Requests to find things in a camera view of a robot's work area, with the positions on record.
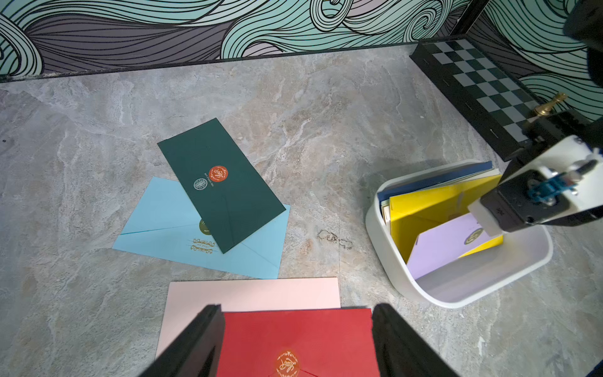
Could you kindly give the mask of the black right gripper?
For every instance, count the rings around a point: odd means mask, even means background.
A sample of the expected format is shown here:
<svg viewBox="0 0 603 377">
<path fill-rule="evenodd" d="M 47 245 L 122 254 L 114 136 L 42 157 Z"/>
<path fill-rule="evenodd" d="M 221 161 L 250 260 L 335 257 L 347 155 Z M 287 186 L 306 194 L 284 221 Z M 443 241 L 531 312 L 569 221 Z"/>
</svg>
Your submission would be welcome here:
<svg viewBox="0 0 603 377">
<path fill-rule="evenodd" d="M 575 110 L 539 117 L 524 134 L 529 144 L 510 161 L 504 182 L 527 173 L 545 181 L 594 163 L 594 123 Z"/>
</svg>

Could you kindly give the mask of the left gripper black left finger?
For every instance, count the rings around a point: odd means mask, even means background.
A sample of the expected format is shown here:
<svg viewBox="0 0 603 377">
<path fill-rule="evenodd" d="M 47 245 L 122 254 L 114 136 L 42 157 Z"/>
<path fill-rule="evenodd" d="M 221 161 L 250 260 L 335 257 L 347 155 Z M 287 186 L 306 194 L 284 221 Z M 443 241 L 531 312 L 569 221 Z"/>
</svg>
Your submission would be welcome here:
<svg viewBox="0 0 603 377">
<path fill-rule="evenodd" d="M 215 377 L 224 334 L 221 306 L 205 306 L 141 377 Z"/>
</svg>

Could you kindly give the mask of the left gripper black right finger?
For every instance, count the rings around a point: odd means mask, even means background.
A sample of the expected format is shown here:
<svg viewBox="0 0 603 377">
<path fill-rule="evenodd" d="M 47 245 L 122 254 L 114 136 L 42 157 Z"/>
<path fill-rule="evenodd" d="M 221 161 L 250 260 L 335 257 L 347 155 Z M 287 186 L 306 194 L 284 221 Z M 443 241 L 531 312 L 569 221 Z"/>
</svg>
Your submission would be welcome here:
<svg viewBox="0 0 603 377">
<path fill-rule="evenodd" d="M 381 376 L 459 376 L 388 303 L 374 308 L 372 334 Z"/>
</svg>

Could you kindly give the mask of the lavender envelope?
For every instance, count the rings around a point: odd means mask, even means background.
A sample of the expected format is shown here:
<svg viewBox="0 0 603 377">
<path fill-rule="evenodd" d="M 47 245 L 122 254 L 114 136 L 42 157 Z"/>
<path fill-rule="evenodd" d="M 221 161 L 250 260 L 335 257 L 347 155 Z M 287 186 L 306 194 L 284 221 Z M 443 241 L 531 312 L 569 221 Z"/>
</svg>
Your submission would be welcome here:
<svg viewBox="0 0 603 377">
<path fill-rule="evenodd" d="M 418 235 L 407 262 L 417 280 L 457 259 L 501 245 L 504 236 L 490 237 L 471 213 Z"/>
</svg>

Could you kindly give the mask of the light blue envelope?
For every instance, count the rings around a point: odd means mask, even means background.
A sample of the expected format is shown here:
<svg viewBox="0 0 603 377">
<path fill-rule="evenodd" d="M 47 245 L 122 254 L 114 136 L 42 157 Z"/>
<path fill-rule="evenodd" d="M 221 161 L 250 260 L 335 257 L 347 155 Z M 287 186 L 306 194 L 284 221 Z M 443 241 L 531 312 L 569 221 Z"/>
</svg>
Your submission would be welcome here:
<svg viewBox="0 0 603 377">
<path fill-rule="evenodd" d="M 279 276 L 290 206 L 233 249 L 222 253 L 182 186 L 152 178 L 112 248 L 249 276 Z"/>
</svg>

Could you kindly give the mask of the yellow envelope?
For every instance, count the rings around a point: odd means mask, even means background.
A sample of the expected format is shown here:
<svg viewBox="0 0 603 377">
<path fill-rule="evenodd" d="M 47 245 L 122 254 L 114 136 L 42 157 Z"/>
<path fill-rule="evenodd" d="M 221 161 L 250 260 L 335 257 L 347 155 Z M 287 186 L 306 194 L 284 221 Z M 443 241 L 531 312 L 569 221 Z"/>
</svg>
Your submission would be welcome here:
<svg viewBox="0 0 603 377">
<path fill-rule="evenodd" d="M 391 237 L 402 259 L 411 256 L 417 236 L 469 212 L 468 206 L 496 188 L 499 174 L 389 199 Z"/>
</svg>

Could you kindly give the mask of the dark blue envelope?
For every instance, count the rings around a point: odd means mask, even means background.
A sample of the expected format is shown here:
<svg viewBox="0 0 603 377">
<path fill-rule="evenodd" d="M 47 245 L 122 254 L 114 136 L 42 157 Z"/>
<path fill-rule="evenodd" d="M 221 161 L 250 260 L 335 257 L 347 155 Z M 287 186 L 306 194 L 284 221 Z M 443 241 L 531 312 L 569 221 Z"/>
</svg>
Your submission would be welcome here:
<svg viewBox="0 0 603 377">
<path fill-rule="evenodd" d="M 450 163 L 448 165 L 430 168 L 425 171 L 407 174 L 385 182 L 377 190 L 375 200 L 378 203 L 381 203 L 392 196 L 414 193 L 415 191 L 428 189 L 435 185 L 493 170 L 494 166 L 492 162 L 478 162 L 477 160 L 466 160 L 460 163 Z"/>
</svg>

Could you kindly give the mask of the dark green envelope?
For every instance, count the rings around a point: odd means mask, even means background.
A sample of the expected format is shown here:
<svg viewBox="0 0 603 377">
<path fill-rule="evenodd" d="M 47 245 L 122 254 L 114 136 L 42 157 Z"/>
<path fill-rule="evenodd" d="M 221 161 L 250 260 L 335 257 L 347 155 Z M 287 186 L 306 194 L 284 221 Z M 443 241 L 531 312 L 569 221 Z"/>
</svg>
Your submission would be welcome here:
<svg viewBox="0 0 603 377">
<path fill-rule="evenodd" d="M 285 212 L 217 119 L 158 146 L 222 253 Z"/>
</svg>

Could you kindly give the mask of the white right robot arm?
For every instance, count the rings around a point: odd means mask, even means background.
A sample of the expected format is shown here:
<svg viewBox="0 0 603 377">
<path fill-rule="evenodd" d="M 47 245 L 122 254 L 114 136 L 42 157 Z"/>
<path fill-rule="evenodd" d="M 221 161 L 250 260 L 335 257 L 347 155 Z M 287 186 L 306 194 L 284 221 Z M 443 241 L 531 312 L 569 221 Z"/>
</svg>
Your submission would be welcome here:
<svg viewBox="0 0 603 377">
<path fill-rule="evenodd" d="M 494 1 L 487 14 L 512 52 L 532 68 L 521 83 L 544 101 L 567 94 L 562 114 L 590 120 L 573 134 L 601 147 L 602 3 Z"/>
</svg>

